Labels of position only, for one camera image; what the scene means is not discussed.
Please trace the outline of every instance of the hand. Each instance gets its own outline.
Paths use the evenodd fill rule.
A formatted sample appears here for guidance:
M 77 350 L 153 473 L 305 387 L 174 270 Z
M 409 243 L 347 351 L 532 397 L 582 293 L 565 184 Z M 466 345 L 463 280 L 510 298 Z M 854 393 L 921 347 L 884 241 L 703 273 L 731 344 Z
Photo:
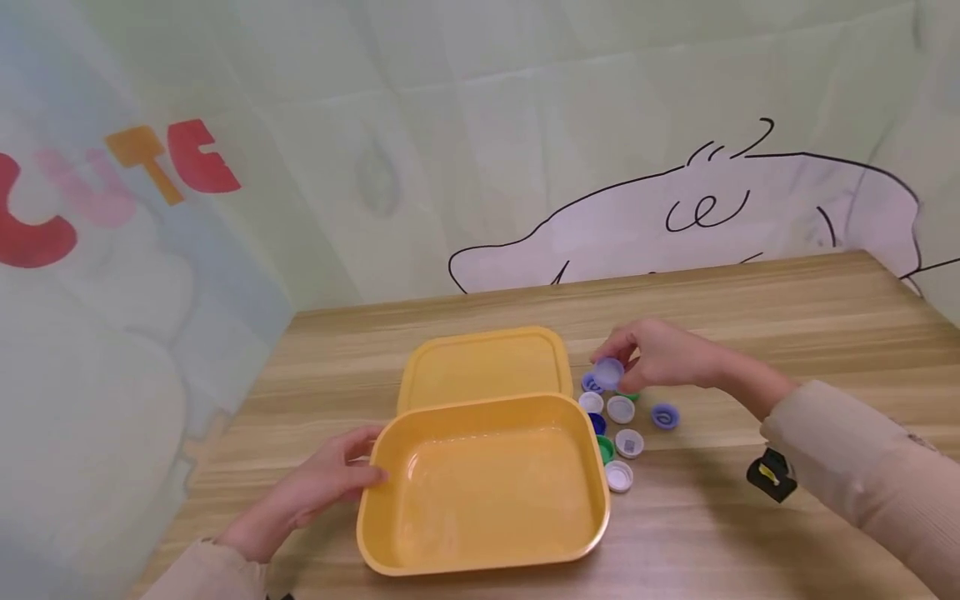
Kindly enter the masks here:
M 268 500 L 298 528 L 338 501 L 359 500 L 365 488 L 387 480 L 386 471 L 361 458 L 370 455 L 381 431 L 370 425 L 327 440 L 270 490 Z
M 327 440 L 217 537 L 248 561 L 266 564 L 297 528 L 341 500 L 356 500 L 387 473 L 361 457 L 370 454 L 383 427 L 371 425 Z
M 635 350 L 640 355 L 631 358 Z M 619 360 L 626 373 L 618 388 L 635 394 L 652 385 L 714 387 L 727 352 L 727 348 L 666 321 L 640 319 L 615 327 L 590 362 L 606 356 Z

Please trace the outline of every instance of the plastic container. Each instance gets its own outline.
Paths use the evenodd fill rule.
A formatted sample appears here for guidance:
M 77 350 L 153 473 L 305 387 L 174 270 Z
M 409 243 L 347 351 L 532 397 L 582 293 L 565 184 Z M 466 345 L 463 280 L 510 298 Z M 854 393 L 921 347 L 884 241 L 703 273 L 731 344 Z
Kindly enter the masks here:
M 602 436 L 607 433 L 607 420 L 603 418 L 602 415 L 597 413 L 587 413 L 587 416 L 590 417 L 590 422 L 593 423 L 593 433 L 598 436 Z
M 610 520 L 595 440 L 558 394 L 406 412 L 373 447 L 391 477 L 364 492 L 360 552 L 394 576 L 579 559 Z
M 545 327 L 437 338 L 410 356 L 396 413 L 520 394 L 573 395 L 564 341 Z
M 624 396 L 613 396 L 607 400 L 607 414 L 615 423 L 626 425 L 634 420 L 636 408 L 629 398 Z
M 619 385 L 620 378 L 623 377 L 623 363 L 608 356 L 598 360 L 593 365 L 591 372 L 593 373 L 593 381 L 598 386 L 612 392 Z
M 605 436 L 597 436 L 597 446 L 600 448 L 600 458 L 603 464 L 613 460 L 616 450 L 613 448 L 613 441 Z
M 604 407 L 603 397 L 596 392 L 583 392 L 580 399 L 577 400 L 580 407 L 588 413 L 602 413 Z

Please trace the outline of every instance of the table surface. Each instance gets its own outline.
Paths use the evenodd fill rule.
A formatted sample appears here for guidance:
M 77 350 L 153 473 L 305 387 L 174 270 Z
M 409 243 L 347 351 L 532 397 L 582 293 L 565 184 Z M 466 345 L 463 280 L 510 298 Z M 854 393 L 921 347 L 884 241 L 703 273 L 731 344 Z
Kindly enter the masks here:
M 540 324 L 574 381 L 614 324 L 659 316 L 800 379 L 859 396 L 960 458 L 960 332 L 864 253 L 608 279 L 298 315 L 158 545 L 138 596 L 199 537 L 213 536 L 319 442 L 396 411 L 410 353 L 445 335 Z M 669 401 L 672 432 L 641 407 Z M 633 427 L 646 449 L 612 495 L 598 548 L 572 564 L 391 579 L 363 563 L 355 506 L 336 507 L 275 557 L 268 591 L 321 598 L 932 597 L 897 560 L 803 490 L 782 506 L 744 473 L 763 449 L 722 393 L 657 388 Z

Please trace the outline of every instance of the red letter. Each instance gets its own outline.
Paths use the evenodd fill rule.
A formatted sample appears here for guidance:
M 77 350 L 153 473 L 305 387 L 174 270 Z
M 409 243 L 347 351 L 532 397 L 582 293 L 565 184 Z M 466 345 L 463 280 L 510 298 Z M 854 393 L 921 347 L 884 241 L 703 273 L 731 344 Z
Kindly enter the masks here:
M 212 144 L 213 135 L 200 119 L 181 121 L 167 128 L 167 148 L 174 168 L 183 182 L 205 194 L 223 194 L 240 189 L 240 181 L 215 152 L 200 152 L 200 147 Z
M 156 163 L 156 157 L 163 154 L 163 145 L 156 139 L 156 133 L 146 125 L 112 133 L 104 138 L 113 156 L 125 168 L 142 164 L 147 175 L 154 181 L 167 203 L 172 206 L 183 202 L 183 196 Z
M 44 177 L 58 188 L 63 199 L 90 223 L 102 228 L 118 228 L 127 223 L 136 211 L 133 194 L 117 175 L 103 150 L 91 148 L 86 151 L 86 161 L 104 183 L 101 193 L 94 192 L 57 150 L 41 150 L 34 155 L 34 159 Z
M 0 154 L 0 262 L 36 269 L 52 265 L 77 245 L 77 231 L 63 217 L 40 225 L 27 225 L 10 214 L 10 193 L 20 165 Z

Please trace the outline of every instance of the black clip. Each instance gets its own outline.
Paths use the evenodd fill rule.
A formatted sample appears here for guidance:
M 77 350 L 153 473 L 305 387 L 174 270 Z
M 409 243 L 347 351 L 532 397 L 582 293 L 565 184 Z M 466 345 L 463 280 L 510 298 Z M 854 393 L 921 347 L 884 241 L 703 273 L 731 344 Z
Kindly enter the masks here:
M 763 490 L 768 496 L 782 502 L 797 489 L 797 482 L 790 477 L 790 466 L 776 450 L 767 448 L 763 456 L 747 469 L 747 481 Z

